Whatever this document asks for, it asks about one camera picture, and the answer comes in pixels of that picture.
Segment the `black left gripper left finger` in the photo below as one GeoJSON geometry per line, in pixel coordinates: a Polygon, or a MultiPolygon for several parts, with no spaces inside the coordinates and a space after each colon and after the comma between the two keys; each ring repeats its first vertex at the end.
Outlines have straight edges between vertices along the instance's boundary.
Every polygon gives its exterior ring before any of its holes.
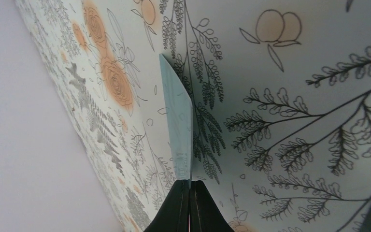
{"type": "Polygon", "coordinates": [[[189,231],[189,181],[176,180],[145,232],[189,231]]]}

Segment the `teal magnetic stripe card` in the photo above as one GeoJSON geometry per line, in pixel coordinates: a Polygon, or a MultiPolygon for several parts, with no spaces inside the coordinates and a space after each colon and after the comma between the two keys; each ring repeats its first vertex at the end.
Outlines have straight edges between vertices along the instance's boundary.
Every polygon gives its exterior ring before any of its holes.
{"type": "Polygon", "coordinates": [[[193,105],[180,78],[159,54],[169,144],[176,178],[191,185],[193,148],[193,105]]]}

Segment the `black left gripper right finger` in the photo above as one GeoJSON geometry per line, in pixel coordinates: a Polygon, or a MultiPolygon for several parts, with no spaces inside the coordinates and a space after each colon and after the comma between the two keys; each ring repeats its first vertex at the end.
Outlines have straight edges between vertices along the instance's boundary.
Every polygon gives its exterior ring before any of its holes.
{"type": "Polygon", "coordinates": [[[191,232],[233,232],[204,182],[191,182],[189,197],[191,232]]]}

